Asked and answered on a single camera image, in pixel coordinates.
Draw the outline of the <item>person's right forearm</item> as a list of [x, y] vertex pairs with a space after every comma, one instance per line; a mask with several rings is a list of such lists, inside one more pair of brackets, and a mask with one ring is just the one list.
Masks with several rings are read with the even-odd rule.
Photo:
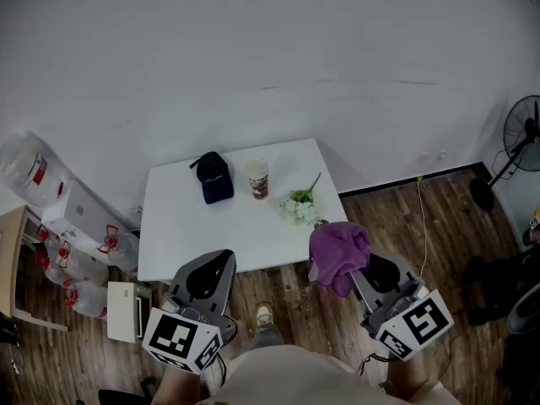
[[418, 352], [407, 361], [391, 361], [387, 367], [387, 380], [395, 387], [398, 397], [411, 398], [429, 380], [424, 354]]

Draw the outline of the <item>white artificial flower bunch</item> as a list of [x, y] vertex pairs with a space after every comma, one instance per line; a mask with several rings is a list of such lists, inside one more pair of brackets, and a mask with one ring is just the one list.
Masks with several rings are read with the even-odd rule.
[[321, 173], [307, 189], [289, 191], [279, 198], [280, 213], [285, 219], [298, 225], [316, 225], [321, 222], [313, 195], [320, 178]]

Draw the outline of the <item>person's left forearm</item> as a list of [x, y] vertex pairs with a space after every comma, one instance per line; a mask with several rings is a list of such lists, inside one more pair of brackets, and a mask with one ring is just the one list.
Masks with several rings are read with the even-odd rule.
[[168, 366], [151, 405], [196, 405], [209, 396], [199, 375]]

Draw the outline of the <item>light wooden furniture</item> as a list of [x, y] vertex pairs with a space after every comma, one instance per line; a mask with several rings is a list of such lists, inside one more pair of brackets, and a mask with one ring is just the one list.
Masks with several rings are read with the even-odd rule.
[[0, 215], [0, 314], [51, 330], [69, 332], [68, 326], [36, 318], [16, 305], [20, 247], [25, 244], [24, 240], [28, 240], [27, 246], [34, 248], [33, 239], [24, 232], [29, 220], [37, 225], [41, 224], [28, 206]]

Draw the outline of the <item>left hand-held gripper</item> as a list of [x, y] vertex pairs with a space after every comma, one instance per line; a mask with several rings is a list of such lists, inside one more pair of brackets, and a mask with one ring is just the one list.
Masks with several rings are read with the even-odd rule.
[[232, 250], [211, 251], [183, 265], [169, 299], [150, 311], [143, 348], [163, 364], [202, 373], [234, 336], [226, 311], [235, 274]]

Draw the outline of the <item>paper coffee cup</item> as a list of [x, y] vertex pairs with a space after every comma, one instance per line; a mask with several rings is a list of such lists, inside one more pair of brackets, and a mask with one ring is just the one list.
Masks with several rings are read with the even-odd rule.
[[269, 166], [266, 160], [254, 159], [246, 164], [246, 178], [257, 200], [263, 200], [268, 196], [268, 175]]

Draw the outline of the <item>black office chair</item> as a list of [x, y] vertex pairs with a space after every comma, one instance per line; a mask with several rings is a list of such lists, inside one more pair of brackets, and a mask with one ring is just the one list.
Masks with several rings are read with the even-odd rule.
[[155, 379], [147, 377], [141, 382], [143, 395], [139, 396], [124, 391], [115, 391], [109, 389], [98, 390], [98, 399], [100, 405], [151, 405], [153, 394], [150, 390], [155, 387]]
[[468, 312], [470, 325], [482, 326], [508, 316], [517, 301], [540, 283], [540, 244], [490, 262], [480, 256], [472, 258], [463, 273], [463, 283], [480, 284], [485, 303]]

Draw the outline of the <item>purple cloth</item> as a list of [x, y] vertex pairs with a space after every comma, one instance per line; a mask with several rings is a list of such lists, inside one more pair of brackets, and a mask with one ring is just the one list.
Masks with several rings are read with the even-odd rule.
[[340, 297], [349, 296], [353, 289], [349, 274], [367, 268], [370, 253], [369, 232], [358, 224], [328, 223], [310, 235], [309, 256], [316, 268], [316, 281]]

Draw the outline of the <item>person's grey trouser leg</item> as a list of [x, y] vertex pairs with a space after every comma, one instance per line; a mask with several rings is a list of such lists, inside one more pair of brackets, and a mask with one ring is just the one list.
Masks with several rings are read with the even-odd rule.
[[247, 349], [254, 350], [258, 348], [282, 346], [285, 344], [286, 342], [278, 330], [278, 327], [273, 323], [268, 323], [261, 325], [256, 329], [255, 336]]

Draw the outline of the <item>person's shoe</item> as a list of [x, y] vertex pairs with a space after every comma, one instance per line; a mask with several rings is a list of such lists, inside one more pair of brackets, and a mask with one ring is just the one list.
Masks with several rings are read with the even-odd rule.
[[261, 303], [256, 308], [256, 325], [258, 328], [274, 324], [273, 308], [268, 303]]

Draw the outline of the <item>clear red-print water bottle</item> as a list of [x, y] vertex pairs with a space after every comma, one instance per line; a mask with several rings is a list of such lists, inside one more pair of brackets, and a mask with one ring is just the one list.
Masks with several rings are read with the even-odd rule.
[[61, 286], [84, 280], [101, 286], [109, 278], [106, 264], [69, 244], [39, 251], [37, 262], [43, 267], [46, 277]]
[[105, 238], [101, 242], [85, 237], [76, 229], [56, 234], [40, 224], [37, 235], [44, 243], [52, 240], [69, 255], [83, 254], [95, 261], [119, 268], [125, 273], [138, 270], [139, 238], [131, 232], [124, 232], [114, 225], [108, 225]]
[[71, 282], [65, 289], [65, 304], [83, 316], [105, 320], [107, 288], [89, 280]]

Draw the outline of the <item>small white appliance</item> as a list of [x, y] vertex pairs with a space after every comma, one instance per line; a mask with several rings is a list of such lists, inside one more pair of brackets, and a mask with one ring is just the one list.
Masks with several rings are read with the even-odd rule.
[[152, 290], [138, 283], [109, 282], [107, 337], [124, 343], [143, 340], [152, 308]]

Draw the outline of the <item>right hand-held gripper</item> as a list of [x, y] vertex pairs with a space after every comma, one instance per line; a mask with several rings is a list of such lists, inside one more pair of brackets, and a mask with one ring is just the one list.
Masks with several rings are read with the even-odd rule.
[[371, 312], [362, 327], [402, 361], [454, 325], [440, 292], [428, 289], [416, 277], [403, 256], [387, 251], [372, 251], [370, 269], [351, 273], [355, 289]]

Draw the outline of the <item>white cardboard box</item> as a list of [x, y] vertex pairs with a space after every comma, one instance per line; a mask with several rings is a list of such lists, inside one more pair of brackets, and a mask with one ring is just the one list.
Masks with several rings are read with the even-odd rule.
[[70, 183], [56, 204], [43, 211], [41, 222], [56, 234], [77, 230], [95, 242], [105, 238], [108, 225], [130, 232], [76, 181]]

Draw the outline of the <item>person's beige shirt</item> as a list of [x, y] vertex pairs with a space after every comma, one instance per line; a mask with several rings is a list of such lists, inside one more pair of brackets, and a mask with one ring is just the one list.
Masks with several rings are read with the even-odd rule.
[[198, 405], [461, 405], [438, 381], [404, 401], [340, 360], [292, 345], [245, 352], [231, 369], [224, 385]]

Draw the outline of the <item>large clear red-label water jug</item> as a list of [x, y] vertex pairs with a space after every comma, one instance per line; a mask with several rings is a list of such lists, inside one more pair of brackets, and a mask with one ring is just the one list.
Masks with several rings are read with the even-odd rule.
[[28, 204], [44, 209], [65, 193], [70, 172], [35, 134], [16, 133], [0, 148], [0, 181]]

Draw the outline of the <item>dark blue baseball cap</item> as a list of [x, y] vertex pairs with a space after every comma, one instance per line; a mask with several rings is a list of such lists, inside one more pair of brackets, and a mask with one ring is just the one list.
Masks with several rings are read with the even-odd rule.
[[202, 155], [189, 165], [196, 169], [202, 194], [207, 205], [231, 199], [235, 192], [227, 162], [217, 152]]

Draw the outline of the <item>black standing fan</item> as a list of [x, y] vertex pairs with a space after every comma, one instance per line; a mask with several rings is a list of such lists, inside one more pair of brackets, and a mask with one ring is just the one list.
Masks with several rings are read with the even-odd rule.
[[469, 184], [473, 201], [483, 211], [494, 208], [493, 186], [509, 168], [525, 172], [540, 172], [540, 95], [519, 99], [510, 109], [503, 125], [503, 149], [507, 162], [489, 181], [474, 178]]

